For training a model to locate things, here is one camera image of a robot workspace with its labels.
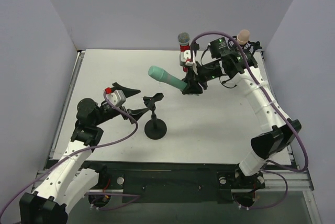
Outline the mint green microphone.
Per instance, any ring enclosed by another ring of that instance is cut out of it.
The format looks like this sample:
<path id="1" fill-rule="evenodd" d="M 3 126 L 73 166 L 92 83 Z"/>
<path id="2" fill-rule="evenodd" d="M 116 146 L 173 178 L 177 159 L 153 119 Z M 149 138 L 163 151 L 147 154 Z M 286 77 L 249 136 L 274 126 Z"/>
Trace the mint green microphone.
<path id="1" fill-rule="evenodd" d="M 167 71 L 155 65 L 149 67 L 148 75 L 158 82 L 168 84 L 181 91 L 187 86 L 187 84 L 182 80 L 170 75 Z"/>

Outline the red glitter microphone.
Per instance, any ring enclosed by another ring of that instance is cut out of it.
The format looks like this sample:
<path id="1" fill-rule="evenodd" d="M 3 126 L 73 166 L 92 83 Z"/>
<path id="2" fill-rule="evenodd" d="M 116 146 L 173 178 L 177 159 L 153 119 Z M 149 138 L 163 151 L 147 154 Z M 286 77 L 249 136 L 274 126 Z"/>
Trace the red glitter microphone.
<path id="1" fill-rule="evenodd" d="M 190 36 L 188 33 L 186 32 L 182 32 L 178 35 L 177 37 L 177 40 L 178 40 L 178 43 L 180 45 L 180 52 L 183 52 L 185 50 L 190 50 L 190 45 L 189 45 L 189 41 L 190 41 Z M 190 67 L 182 67 L 183 68 L 183 71 L 186 73 L 187 70 L 190 68 Z"/>

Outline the black tripod shock-mount stand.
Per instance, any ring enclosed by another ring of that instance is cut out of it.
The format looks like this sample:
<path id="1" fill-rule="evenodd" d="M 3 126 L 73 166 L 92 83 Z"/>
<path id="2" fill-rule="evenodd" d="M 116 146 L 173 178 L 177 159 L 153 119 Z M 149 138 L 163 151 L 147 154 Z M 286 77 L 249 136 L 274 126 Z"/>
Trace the black tripod shock-mount stand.
<path id="1" fill-rule="evenodd" d="M 242 48 L 242 50 L 243 50 L 243 52 L 244 52 L 244 54 L 247 58 L 252 57 L 256 51 L 262 49 L 259 41 L 256 41 L 256 42 L 249 41 L 245 45 L 240 45 L 240 47 Z M 232 51 L 232 54 L 235 57 L 242 58 L 242 55 L 241 55 L 238 47 L 232 42 L 231 39 L 228 40 L 228 48 Z"/>

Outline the pink microphone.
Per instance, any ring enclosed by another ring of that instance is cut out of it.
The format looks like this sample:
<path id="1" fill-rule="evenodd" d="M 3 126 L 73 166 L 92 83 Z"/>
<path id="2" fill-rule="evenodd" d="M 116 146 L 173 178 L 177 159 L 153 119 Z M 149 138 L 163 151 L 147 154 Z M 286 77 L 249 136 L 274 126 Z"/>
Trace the pink microphone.
<path id="1" fill-rule="evenodd" d="M 237 34 L 236 41 L 238 42 L 239 45 L 245 45 L 249 42 L 249 38 L 250 38 L 250 32 L 246 29 L 243 29 Z"/>

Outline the black round-base clip stand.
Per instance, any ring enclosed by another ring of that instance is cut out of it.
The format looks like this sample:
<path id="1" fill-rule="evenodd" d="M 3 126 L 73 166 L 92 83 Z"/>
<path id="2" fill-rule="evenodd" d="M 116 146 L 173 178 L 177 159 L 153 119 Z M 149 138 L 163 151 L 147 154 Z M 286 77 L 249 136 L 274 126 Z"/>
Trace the black round-base clip stand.
<path id="1" fill-rule="evenodd" d="M 197 56 L 197 51 L 199 50 L 199 44 L 195 41 L 192 42 L 190 45 L 190 51 L 192 52 L 193 56 Z"/>

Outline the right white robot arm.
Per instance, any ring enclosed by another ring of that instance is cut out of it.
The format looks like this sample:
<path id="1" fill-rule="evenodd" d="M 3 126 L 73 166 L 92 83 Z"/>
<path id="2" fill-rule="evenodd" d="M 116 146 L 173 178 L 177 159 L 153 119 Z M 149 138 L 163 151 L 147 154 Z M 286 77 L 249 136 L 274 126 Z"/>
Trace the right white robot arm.
<path id="1" fill-rule="evenodd" d="M 207 64 L 195 59 L 199 45 L 188 34 L 179 34 L 178 43 L 180 66 L 186 73 L 180 87 L 184 95 L 199 95 L 207 89 L 209 81 L 226 76 L 253 109 L 262 133 L 251 139 L 251 151 L 238 164 L 237 173 L 243 177 L 256 175 L 296 139 L 302 127 L 298 120 L 290 119 L 271 94 L 254 57 L 260 43 L 251 42 L 249 35 L 242 33 L 218 38 L 207 47 L 213 59 Z"/>

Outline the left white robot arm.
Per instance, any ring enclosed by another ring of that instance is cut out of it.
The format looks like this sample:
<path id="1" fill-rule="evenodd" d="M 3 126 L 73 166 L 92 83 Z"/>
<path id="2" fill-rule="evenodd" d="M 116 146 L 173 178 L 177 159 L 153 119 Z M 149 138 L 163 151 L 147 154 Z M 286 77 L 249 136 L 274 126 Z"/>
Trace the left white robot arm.
<path id="1" fill-rule="evenodd" d="M 100 124 L 119 115 L 132 124 L 148 109 L 125 109 L 128 97 L 140 93 L 113 83 L 103 92 L 104 101 L 84 98 L 77 105 L 75 129 L 59 161 L 43 174 L 43 182 L 33 193 L 24 193 L 19 201 L 21 223 L 67 223 L 74 205 L 92 187 L 104 181 L 100 165 L 82 168 L 85 160 L 100 148 L 103 129 Z"/>

